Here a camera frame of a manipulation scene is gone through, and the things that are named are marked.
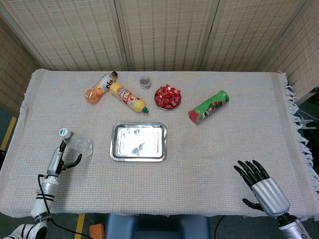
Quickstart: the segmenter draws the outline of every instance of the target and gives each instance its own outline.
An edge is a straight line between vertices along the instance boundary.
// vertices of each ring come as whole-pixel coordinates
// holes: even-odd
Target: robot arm
[[[244,170],[238,166],[234,168],[243,177],[259,203],[252,203],[246,198],[243,202],[252,209],[264,211],[269,217],[277,218],[278,227],[286,239],[311,239],[301,222],[288,213],[290,202],[263,166],[255,160],[253,163],[238,163]]]
[[[50,209],[52,207],[56,191],[59,186],[59,175],[62,170],[75,167],[81,161],[82,157],[82,155],[80,154],[75,162],[64,164],[62,156],[65,147],[66,144],[62,142],[60,147],[54,151],[50,165],[47,169],[47,176],[43,180],[41,185],[39,178],[43,177],[43,175],[38,175],[40,191],[35,198],[34,206],[31,211],[31,216],[34,218],[34,225],[20,225],[12,232],[11,235],[5,237],[4,239],[45,238],[47,222],[51,219]]]

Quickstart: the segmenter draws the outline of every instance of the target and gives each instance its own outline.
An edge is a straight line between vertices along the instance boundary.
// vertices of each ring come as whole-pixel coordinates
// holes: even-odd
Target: fringe
[[[306,146],[308,143],[308,140],[304,137],[301,136],[301,134],[298,132],[300,128],[302,128],[301,119],[297,116],[295,116],[296,112],[298,111],[298,106],[295,104],[295,94],[291,91],[292,87],[288,86],[288,80],[287,76],[285,73],[282,73],[282,86],[284,88],[284,93],[286,96],[286,100],[288,102],[288,106],[290,109],[290,116],[291,116],[291,121],[294,123],[294,126],[296,128],[296,138],[298,140],[298,145],[300,152],[303,155],[303,160],[304,163],[308,166],[308,173],[311,177],[311,181],[313,183],[314,191],[315,191],[315,196],[317,200],[319,201],[319,176],[318,174],[314,171],[313,169],[313,156],[312,153],[310,152],[309,148]],[[319,216],[313,216],[315,221],[319,220]],[[305,221],[310,217],[301,217],[301,221]]]

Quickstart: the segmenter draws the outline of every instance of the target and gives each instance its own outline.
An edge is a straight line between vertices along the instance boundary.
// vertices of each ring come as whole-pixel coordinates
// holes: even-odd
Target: snack can
[[[199,106],[188,112],[188,116],[195,124],[198,124],[215,110],[229,102],[229,96],[225,91],[220,91]]]

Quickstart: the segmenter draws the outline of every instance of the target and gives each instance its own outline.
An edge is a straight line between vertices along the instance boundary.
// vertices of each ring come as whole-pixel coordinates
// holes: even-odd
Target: black finger
[[[248,207],[250,207],[252,209],[264,211],[264,209],[260,206],[259,203],[252,203],[246,198],[243,198],[242,201],[243,201],[244,204],[246,204]]]
[[[263,175],[259,172],[259,170],[256,168],[256,166],[254,164],[252,164],[251,162],[249,161],[246,161],[245,162],[250,168],[251,170],[253,171],[253,173],[256,175],[258,181],[261,181],[263,180]]]
[[[247,174],[238,166],[234,166],[234,169],[236,169],[237,172],[239,172],[240,176],[243,177],[244,181],[247,183],[247,185],[251,188],[253,186],[253,182],[251,179],[247,176]]]
[[[248,177],[250,177],[250,179],[253,181],[253,183],[257,183],[259,181],[257,177],[255,176],[255,174],[250,170],[250,168],[245,163],[239,160],[237,162],[239,163],[240,166],[243,167],[243,169],[247,173]]]
[[[267,171],[264,169],[263,166],[261,166],[261,164],[259,162],[257,162],[256,160],[253,160],[253,163],[257,166],[257,168],[259,169],[259,171],[261,172],[261,174],[264,176],[265,179],[270,178]]]

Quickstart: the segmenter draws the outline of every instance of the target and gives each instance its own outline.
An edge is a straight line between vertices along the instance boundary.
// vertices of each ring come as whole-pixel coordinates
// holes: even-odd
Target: bowl of candy
[[[166,84],[155,92],[154,98],[156,105],[162,110],[174,110],[180,105],[180,90]]]

